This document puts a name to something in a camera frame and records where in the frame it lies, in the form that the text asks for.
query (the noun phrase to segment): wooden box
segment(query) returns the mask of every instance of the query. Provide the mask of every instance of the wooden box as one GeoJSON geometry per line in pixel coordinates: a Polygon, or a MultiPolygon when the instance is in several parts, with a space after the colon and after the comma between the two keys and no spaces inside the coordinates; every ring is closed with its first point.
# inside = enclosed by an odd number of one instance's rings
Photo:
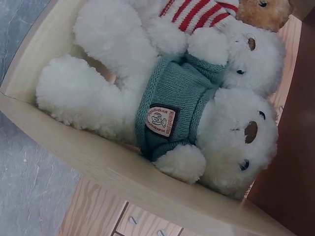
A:
{"type": "Polygon", "coordinates": [[[69,52],[83,56],[72,44],[72,27],[84,2],[51,0],[7,72],[0,88],[0,110],[69,166],[176,225],[205,236],[294,235],[247,200],[239,203],[199,185],[174,180],[136,152],[67,127],[34,106],[42,68],[52,58],[69,52]]]}

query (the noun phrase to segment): fabric label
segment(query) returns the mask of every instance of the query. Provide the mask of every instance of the fabric label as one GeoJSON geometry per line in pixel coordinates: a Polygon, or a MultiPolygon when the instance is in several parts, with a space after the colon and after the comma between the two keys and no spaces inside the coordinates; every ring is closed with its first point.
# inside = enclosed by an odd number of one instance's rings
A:
{"type": "Polygon", "coordinates": [[[155,134],[170,138],[176,125],[178,109],[160,104],[152,105],[146,118],[146,126],[155,134]]]}

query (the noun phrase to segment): fluffy white fur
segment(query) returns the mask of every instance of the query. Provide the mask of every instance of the fluffy white fur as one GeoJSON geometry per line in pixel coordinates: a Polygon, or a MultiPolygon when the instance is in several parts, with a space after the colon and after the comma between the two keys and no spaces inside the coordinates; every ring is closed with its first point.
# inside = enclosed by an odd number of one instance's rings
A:
{"type": "Polygon", "coordinates": [[[211,64],[226,65],[227,49],[225,35],[214,28],[197,29],[189,38],[188,52],[211,64]]]}
{"type": "MultiPolygon", "coordinates": [[[[158,53],[137,13],[124,1],[89,0],[74,27],[76,43],[116,73],[117,82],[110,84],[84,60],[67,55],[45,67],[36,100],[40,109],[66,125],[136,145],[136,113],[158,53]]],[[[198,47],[203,40],[195,36],[189,41],[190,53],[214,60],[198,47]]],[[[277,136],[274,110],[264,99],[250,90],[222,88],[202,114],[196,147],[178,146],[154,164],[176,179],[193,183],[201,178],[205,186],[241,198],[275,155],[277,136]],[[258,133],[245,144],[244,130],[250,121],[257,123],[258,133]],[[241,171],[244,159],[250,167],[241,171]]]]}
{"type": "Polygon", "coordinates": [[[196,146],[178,145],[153,164],[165,174],[187,183],[195,183],[205,171],[206,159],[196,146]]]}
{"type": "Polygon", "coordinates": [[[229,66],[224,75],[225,88],[248,88],[262,97],[273,94],[281,82],[286,49],[274,32],[233,21],[223,30],[228,42],[229,66]],[[249,48],[249,38],[256,48],[249,48]]]}
{"type": "MultiPolygon", "coordinates": [[[[124,1],[129,2],[139,13],[148,38],[160,54],[180,55],[187,49],[184,38],[189,38],[189,35],[174,27],[168,19],[158,17],[167,0],[124,1]]],[[[226,35],[228,43],[229,67],[224,77],[224,87],[248,88],[265,98],[273,94],[283,75],[285,46],[281,38],[276,33],[244,24],[233,17],[220,31],[226,35]],[[254,51],[248,47],[249,37],[255,39],[254,51]]],[[[217,34],[214,30],[209,31],[209,45],[203,44],[204,53],[213,47],[210,40],[212,33],[217,34]]]]}

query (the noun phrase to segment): gray floor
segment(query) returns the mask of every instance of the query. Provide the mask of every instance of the gray floor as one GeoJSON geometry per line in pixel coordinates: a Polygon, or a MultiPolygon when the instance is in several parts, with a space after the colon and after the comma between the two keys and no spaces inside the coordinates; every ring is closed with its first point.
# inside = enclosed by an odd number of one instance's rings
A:
{"type": "MultiPolygon", "coordinates": [[[[0,84],[49,0],[0,0],[0,84]]],[[[0,236],[57,236],[79,174],[0,113],[0,236]]]]}

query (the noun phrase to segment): brown teddy bear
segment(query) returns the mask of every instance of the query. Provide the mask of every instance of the brown teddy bear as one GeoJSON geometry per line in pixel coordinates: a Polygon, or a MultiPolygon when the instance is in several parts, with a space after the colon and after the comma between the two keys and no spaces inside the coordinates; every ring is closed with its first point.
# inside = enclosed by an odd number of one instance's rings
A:
{"type": "Polygon", "coordinates": [[[278,32],[293,11],[291,0],[239,0],[236,19],[249,25],[278,32]]]}

